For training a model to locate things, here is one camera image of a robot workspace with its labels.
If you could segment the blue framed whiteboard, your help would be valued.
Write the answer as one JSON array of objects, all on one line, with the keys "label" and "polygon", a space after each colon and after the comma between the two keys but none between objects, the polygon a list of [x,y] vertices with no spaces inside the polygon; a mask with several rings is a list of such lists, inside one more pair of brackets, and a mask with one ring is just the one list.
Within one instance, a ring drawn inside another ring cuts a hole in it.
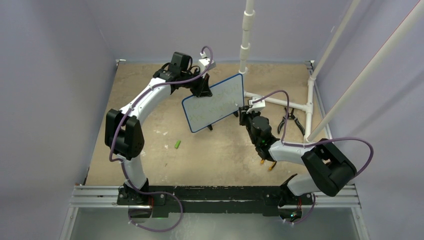
[{"label": "blue framed whiteboard", "polygon": [[210,90],[211,97],[190,95],[181,101],[192,133],[236,113],[245,104],[244,76],[240,73],[212,85]]}]

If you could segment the green marker cap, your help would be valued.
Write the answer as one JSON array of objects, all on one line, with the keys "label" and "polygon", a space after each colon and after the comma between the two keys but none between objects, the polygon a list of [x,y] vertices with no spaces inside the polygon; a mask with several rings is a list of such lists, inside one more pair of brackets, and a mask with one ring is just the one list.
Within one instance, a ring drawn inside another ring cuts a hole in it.
[{"label": "green marker cap", "polygon": [[178,149],[179,148],[179,146],[180,146],[180,144],[181,144],[181,140],[178,140],[177,142],[176,142],[176,144],[175,144],[175,146],[174,146],[174,148],[175,149]]}]

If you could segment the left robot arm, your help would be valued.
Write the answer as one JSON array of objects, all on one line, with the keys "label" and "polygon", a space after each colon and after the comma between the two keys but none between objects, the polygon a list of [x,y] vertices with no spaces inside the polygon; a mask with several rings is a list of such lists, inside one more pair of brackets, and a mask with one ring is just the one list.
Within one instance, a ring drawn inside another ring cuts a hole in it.
[{"label": "left robot arm", "polygon": [[125,180],[123,187],[130,199],[138,205],[149,199],[149,183],[141,163],[145,145],[142,125],[160,102],[180,88],[191,91],[195,97],[211,97],[208,71],[215,67],[213,55],[200,53],[198,65],[191,56],[174,52],[153,75],[148,85],[130,103],[119,110],[110,109],[105,117],[105,145],[110,148],[109,161],[121,165]]}]

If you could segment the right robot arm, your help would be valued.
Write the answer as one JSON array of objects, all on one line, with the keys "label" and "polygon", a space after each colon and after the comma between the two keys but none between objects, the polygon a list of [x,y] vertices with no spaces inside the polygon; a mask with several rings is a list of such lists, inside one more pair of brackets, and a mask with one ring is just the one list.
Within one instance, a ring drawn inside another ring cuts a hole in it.
[{"label": "right robot arm", "polygon": [[334,197],[357,174],[354,164],[326,138],[312,146],[282,142],[273,136],[269,119],[248,106],[239,107],[239,124],[246,127],[249,138],[262,160],[303,165],[306,174],[291,176],[283,183],[280,196],[288,204],[300,195],[322,192]]}]

